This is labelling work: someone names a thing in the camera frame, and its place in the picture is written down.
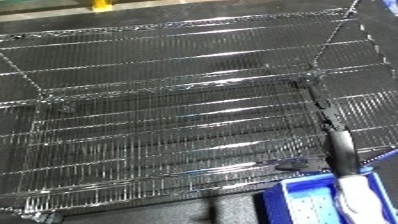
blue tray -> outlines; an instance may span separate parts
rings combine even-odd
[[[366,175],[370,188],[379,196],[384,218],[397,224],[395,209],[376,173]],[[334,197],[334,176],[320,174],[293,178],[263,192],[270,224],[346,224],[338,213]]]

dark floor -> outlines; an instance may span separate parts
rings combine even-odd
[[[251,0],[178,5],[148,9],[87,14],[19,22],[0,22],[0,33],[18,33],[98,26],[123,26],[166,21],[241,16],[293,11],[313,11],[345,7],[346,0]],[[398,69],[398,19],[383,6],[381,0],[363,1],[360,17],[393,66]],[[398,207],[398,158],[376,167],[387,191]],[[264,217],[256,213],[255,193],[224,196],[217,199],[191,200],[119,211],[68,217],[66,224],[152,224],[152,223],[258,223]],[[0,223],[29,223],[0,216]]]

